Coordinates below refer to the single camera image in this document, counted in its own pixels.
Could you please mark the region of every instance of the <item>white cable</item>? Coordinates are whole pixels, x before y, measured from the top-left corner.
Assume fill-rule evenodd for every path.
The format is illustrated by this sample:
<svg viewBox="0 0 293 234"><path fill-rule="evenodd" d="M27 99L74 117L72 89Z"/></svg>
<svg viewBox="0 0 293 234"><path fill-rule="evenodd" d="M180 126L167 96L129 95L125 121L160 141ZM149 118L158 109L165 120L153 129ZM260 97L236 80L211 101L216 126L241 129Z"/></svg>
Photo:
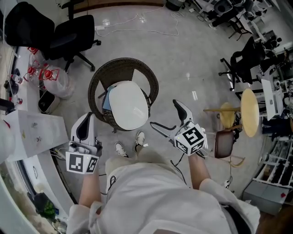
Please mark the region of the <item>white cable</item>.
<svg viewBox="0 0 293 234"><path fill-rule="evenodd" d="M60 151L61 149L67 149L67 148L65 148L65 147L62 147L62 148L59 148L59 149L57 149L58 151Z"/></svg>
<svg viewBox="0 0 293 234"><path fill-rule="evenodd" d="M143 14L146 14L146 13L149 13L149 12L153 12L153 11L158 11L160 9L163 9L165 6L161 7L161 8L158 8L158 9L154 9L152 11L145 11L143 12ZM157 32L157 33L160 33L160 34L163 34L163 35L170 35L170 36L179 36L179 32L178 32L178 29L177 29L177 25L178 25L178 20L176 19L176 17L180 18L180 17L184 17L184 15L179 12L179 11L175 11L175 12L171 12L170 15L172 16L172 18L174 18L176 20L176 26L175 26L175 29L177 31L177 34L171 34L171 33L164 33L164 32L158 32L158 31L155 31L155 30L147 30L147 29L143 29L143 28L138 28L138 29L117 29L117 30L114 30L114 31L111 31L105 35L100 35L98 33L98 30L96 30L96 34L100 37L105 37L107 35L109 35L110 33L113 33L113 32L122 32L122 31L148 31L148 32ZM106 27L112 27L112 26L116 26L116 25L119 25L119 24L125 24L125 23L128 23L132 20L135 20L137 17L139 17L138 14L136 14L136 16L133 18L133 19L130 19L130 20L127 20L123 23L116 23L116 24L113 24L113 25L109 25L109 26L104 26L105 28Z"/></svg>
<svg viewBox="0 0 293 234"><path fill-rule="evenodd" d="M60 154L57 153L56 151L52 151L52 150L50 150L50 152L55 153L55 157L60 158L60 159L62 159L62 160L65 160L65 158L62 157L62 155L60 155Z"/></svg>

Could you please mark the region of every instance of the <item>white sneaker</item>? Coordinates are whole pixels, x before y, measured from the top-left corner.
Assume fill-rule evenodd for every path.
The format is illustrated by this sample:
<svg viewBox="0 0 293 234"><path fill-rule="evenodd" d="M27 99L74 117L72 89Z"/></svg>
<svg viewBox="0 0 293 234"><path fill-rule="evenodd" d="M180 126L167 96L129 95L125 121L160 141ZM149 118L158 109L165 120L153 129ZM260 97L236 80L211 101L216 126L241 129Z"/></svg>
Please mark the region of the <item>white sneaker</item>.
<svg viewBox="0 0 293 234"><path fill-rule="evenodd" d="M143 145L145 142L145 133L143 131L139 131L136 135L136 144Z"/></svg>
<svg viewBox="0 0 293 234"><path fill-rule="evenodd" d="M128 155L126 154L124 147L120 142L115 143L115 150L120 156L128 158Z"/></svg>
<svg viewBox="0 0 293 234"><path fill-rule="evenodd" d="M209 24L209 27L212 28L213 30L217 30L213 25Z"/></svg>

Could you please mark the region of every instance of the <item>wooden stool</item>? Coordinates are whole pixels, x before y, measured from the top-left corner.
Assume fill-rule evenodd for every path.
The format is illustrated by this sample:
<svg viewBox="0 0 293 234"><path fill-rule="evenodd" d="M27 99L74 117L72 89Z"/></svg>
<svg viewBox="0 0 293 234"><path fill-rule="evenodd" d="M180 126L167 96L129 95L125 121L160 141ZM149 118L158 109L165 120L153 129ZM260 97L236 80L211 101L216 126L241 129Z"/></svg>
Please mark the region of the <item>wooden stool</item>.
<svg viewBox="0 0 293 234"><path fill-rule="evenodd" d="M220 112L220 117L221 117L221 113L223 112L231 112L234 114L234 112L239 111L241 113L242 124L227 128L225 129L225 131L243 127L247 136L253 137L256 134L256 131L259 125L259 120L260 120L260 111L259 111L256 96L251 89L244 90L241 97L241 107L237 107L237 108L232 108L232 107L222 108L222 107L221 109L205 109L203 111L204 112Z"/></svg>

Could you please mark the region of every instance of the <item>concrete floor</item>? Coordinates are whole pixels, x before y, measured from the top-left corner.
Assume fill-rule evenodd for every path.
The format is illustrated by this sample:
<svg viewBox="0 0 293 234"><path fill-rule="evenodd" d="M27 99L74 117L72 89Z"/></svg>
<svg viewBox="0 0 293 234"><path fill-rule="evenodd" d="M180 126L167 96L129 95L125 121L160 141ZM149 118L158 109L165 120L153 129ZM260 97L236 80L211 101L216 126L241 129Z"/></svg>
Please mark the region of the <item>concrete floor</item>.
<svg viewBox="0 0 293 234"><path fill-rule="evenodd" d="M110 27L99 31L100 34L117 29L145 28L165 33L176 34L176 21L170 15L171 11L164 8L159 11L142 14L144 11L157 9L148 6L119 6L109 7L89 11L88 14L94 16L95 25L102 25L103 21L109 21L110 25L125 22L139 14L136 18L123 25ZM153 147L163 156L177 162L181 156L181 151L173 148L172 145L159 133L155 132L149 125L150 121L160 122L167 126L180 124L177 111L172 103L172 99L177 99L186 104L193 112L195 123L198 123L206 131L221 130L221 124L215 113L204 113L205 108L220 107L224 102L230 102L234 106L239 106L240 101L234 92L229 90L230 83L226 75L219 76L219 72L227 71L227 68L220 62L221 58L228 61L235 51L241 51L247 42L249 35L243 35L236 41L238 35L231 39L232 29L226 24L218 27L214 31L208 27L207 22L199 21L196 12L190 13L181 10L184 16L177 18L179 36L167 36L155 32L146 31L125 31L113 32L106 37L95 36L95 39L102 41L101 46L94 45L91 49L83 52L84 55L94 63L96 70L106 62L121 58L130 57L141 60L147 64L157 77L159 82L159 94L151 108L151 117L147 123L138 130L143 130L146 134L146 141L149 147ZM69 76L76 83L76 90L69 100L61 102L58 109L53 113L64 117L68 135L72 125L83 114L91 111L87 100L87 90L93 76L89 66L75 58L71 64ZM134 74L136 82L146 93L149 86L146 78L139 72ZM243 91L248 84L236 84L236 91ZM196 91L197 100L194 100L192 91ZM98 87L96 94L103 92L102 87ZM104 174L105 161L109 157L116 155L114 143L121 141L127 153L132 156L133 144L137 131L112 133L112 128L98 122L98 140L103 144L103 155L99 160L100 174ZM240 133L240 137L233 147L233 154L246 157L241 168L232 168L233 182L230 190L234 190L237 196L249 183L257 168L257 162L263 145L264 137L260 128L253 138ZM212 138L208 138L209 149L214 146ZM64 161L59 161L64 176L67 180L76 199L79 198L82 176L66 172ZM223 184L229 179L229 164L215 158L208 157L206 165L212 179ZM183 157L179 168L183 172L188 185L190 186L190 171L187 156ZM106 177L101 176L101 190L104 192Z"/></svg>

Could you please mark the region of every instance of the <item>trash bin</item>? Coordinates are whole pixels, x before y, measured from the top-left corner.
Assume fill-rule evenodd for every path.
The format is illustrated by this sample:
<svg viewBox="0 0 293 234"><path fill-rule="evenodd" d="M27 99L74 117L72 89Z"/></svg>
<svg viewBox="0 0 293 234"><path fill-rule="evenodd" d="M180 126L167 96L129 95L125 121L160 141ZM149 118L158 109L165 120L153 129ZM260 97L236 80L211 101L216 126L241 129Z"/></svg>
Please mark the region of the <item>trash bin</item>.
<svg viewBox="0 0 293 234"><path fill-rule="evenodd" d="M56 109L59 103L60 98L49 93L48 91L45 91L38 101L38 108L43 114L51 114Z"/></svg>

